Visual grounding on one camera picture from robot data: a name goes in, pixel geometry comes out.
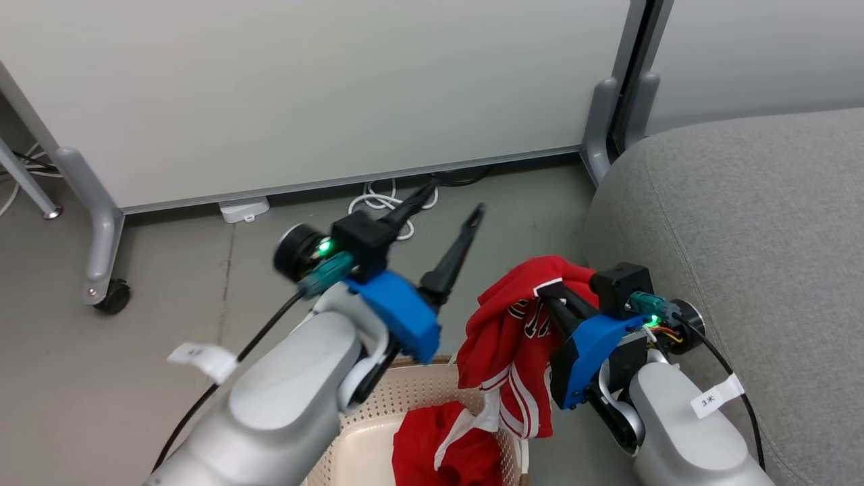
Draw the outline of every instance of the caster wheel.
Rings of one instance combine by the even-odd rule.
[[[108,292],[102,302],[93,305],[98,311],[114,316],[129,303],[131,292],[126,281],[122,278],[112,278],[108,283]]]

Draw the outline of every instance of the whiteboard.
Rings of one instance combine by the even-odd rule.
[[[572,147],[627,0],[5,0],[0,61],[120,208]]]
[[[651,71],[646,134],[705,121],[864,106],[864,3],[686,0]]]

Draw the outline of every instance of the gray fabric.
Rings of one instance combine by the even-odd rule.
[[[864,110],[747,118],[634,145],[583,232],[695,304],[759,416],[777,484],[864,483]],[[705,349],[682,358],[705,389]],[[724,413],[751,441],[744,407]]]

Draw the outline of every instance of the gray floor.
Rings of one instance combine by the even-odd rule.
[[[215,208],[132,217],[116,274],[133,298],[115,317],[80,303],[89,220],[62,182],[46,191],[66,212],[44,221],[19,195],[0,218],[0,484],[140,484],[177,420],[207,386],[165,358],[183,342],[237,352],[292,294],[270,266],[278,238],[297,222],[326,229],[357,188],[277,198],[251,224]],[[12,189],[0,178],[0,200]],[[441,315],[442,353],[464,339],[475,298],[526,258],[558,253],[581,262],[580,228],[593,188],[578,165],[501,171],[467,188],[443,188],[396,245],[391,267],[418,279],[440,258],[473,205],[488,213]],[[254,362],[308,309],[299,305],[262,342]],[[588,407],[558,412],[555,436],[530,444],[531,482],[631,484],[630,460]]]

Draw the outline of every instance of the metal stand leg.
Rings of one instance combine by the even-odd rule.
[[[594,97],[588,110],[588,121],[585,124],[585,135],[582,137],[582,160],[588,169],[588,174],[595,186],[600,185],[612,165],[609,163],[609,153],[606,148],[606,137],[615,103],[618,101],[618,81],[606,78],[594,87]]]
[[[114,266],[114,257],[117,256],[124,216],[80,152],[69,147],[60,147],[54,155],[62,164],[63,174],[69,185],[90,211],[93,236],[87,258],[83,298],[85,304],[99,304],[109,297],[111,268]]]
[[[639,76],[630,118],[624,129],[624,150],[645,138],[645,127],[648,126],[648,117],[651,116],[651,107],[654,106],[654,97],[657,96],[659,86],[660,74],[648,72]]]
[[[63,211],[63,208],[54,204],[48,196],[42,191],[42,188],[39,187],[39,184],[36,183],[36,180],[30,173],[24,169],[24,164],[18,160],[18,157],[15,157],[15,154],[12,153],[12,150],[6,146],[6,143],[0,139],[0,165],[2,165],[11,175],[12,177],[21,184],[21,189],[24,189],[33,202],[36,203],[36,206],[42,210],[42,217],[46,220],[52,220],[60,215]]]

